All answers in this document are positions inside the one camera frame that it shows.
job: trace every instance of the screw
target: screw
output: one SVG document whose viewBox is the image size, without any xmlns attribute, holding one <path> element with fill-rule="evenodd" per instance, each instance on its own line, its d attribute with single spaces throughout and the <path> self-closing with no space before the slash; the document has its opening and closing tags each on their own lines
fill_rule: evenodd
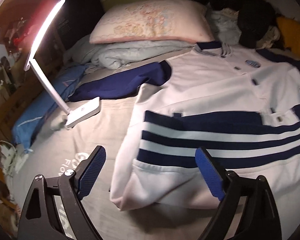
<svg viewBox="0 0 300 240">
<path fill-rule="evenodd" d="M 235 172 L 234 171 L 228 171 L 228 175 L 231 176 L 231 177 L 234 177 L 235 176 Z"/>
<path fill-rule="evenodd" d="M 74 170 L 72 170 L 72 169 L 68 169 L 65 171 L 66 176 L 71 176 L 73 173 L 74 173 Z"/>
<path fill-rule="evenodd" d="M 39 181 L 39 180 L 42 179 L 42 178 L 43 178 L 43 176 L 42 176 L 41 174 L 39 174 L 39 175 L 37 175 L 37 176 L 34 177 L 34 179 L 35 179 L 36 181 Z"/>
<path fill-rule="evenodd" d="M 260 175 L 260 176 L 259 176 L 259 180 L 260 180 L 260 181 L 262 181 L 262 182 L 265 182 L 265 181 L 266 181 L 266 177 L 265 177 L 265 176 L 262 176 L 262 175 Z"/>
</svg>

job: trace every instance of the yellow cushion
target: yellow cushion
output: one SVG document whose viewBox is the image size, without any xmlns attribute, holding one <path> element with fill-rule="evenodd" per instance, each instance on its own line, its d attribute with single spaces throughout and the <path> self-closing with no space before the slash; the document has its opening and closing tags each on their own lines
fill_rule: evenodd
<svg viewBox="0 0 300 240">
<path fill-rule="evenodd" d="M 284 46 L 291 48 L 294 54 L 300 56 L 300 23 L 286 17 L 277 17 L 277 24 L 284 40 Z"/>
</svg>

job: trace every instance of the mattress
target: mattress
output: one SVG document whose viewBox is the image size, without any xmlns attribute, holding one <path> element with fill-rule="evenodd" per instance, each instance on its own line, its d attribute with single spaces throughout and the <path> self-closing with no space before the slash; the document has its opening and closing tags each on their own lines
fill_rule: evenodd
<svg viewBox="0 0 300 240">
<path fill-rule="evenodd" d="M 81 83 L 101 79 L 113 73 L 125 71 L 154 61 L 161 61 L 181 53 L 170 52 L 149 60 L 128 64 L 117 70 L 101 69 L 84 76 Z M 82 204 L 90 220 L 104 239 L 198 239 L 215 210 L 191 210 L 165 204 L 120 212 L 109 200 L 109 189 L 114 161 L 126 134 L 135 97 L 102 100 L 101 111 L 77 124 L 72 129 L 60 128 L 64 114 L 57 109 L 45 122 L 35 140 L 22 169 L 13 177 L 13 190 L 17 204 L 22 207 L 35 175 L 46 178 L 61 175 L 66 169 L 75 169 L 97 145 L 106 149 L 107 158 L 89 196 Z M 68 103 L 71 109 L 85 101 Z M 282 225 L 283 239 L 287 239 L 300 223 L 300 184 L 291 191 L 276 197 Z M 75 239 L 66 218 L 60 197 L 56 197 L 57 209 L 66 234 Z M 238 206 L 227 237 L 234 235 L 240 220 L 242 205 Z"/>
</svg>

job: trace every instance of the navy blue sleeve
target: navy blue sleeve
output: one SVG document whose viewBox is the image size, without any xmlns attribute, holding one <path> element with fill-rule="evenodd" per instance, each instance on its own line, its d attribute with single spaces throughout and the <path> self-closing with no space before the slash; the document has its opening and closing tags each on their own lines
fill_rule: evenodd
<svg viewBox="0 0 300 240">
<path fill-rule="evenodd" d="M 300 60 L 295 60 L 291 57 L 275 54 L 267 49 L 257 49 L 256 52 L 260 54 L 262 57 L 271 60 L 273 62 L 288 62 L 291 65 L 297 67 L 297 69 L 300 71 Z"/>
<path fill-rule="evenodd" d="M 143 83 L 161 86 L 171 76 L 171 67 L 166 61 L 153 62 L 81 85 L 72 96 L 71 102 L 100 99 L 118 99 L 132 95 Z"/>
</svg>

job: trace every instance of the lamp base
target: lamp base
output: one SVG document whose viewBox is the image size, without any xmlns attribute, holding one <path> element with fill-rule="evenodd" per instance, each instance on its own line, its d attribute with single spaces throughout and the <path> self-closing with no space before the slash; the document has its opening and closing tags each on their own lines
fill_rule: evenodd
<svg viewBox="0 0 300 240">
<path fill-rule="evenodd" d="M 70 112 L 66 122 L 66 127 L 74 127 L 77 123 L 88 119 L 100 112 L 100 98 L 96 97 L 84 105 Z"/>
</svg>

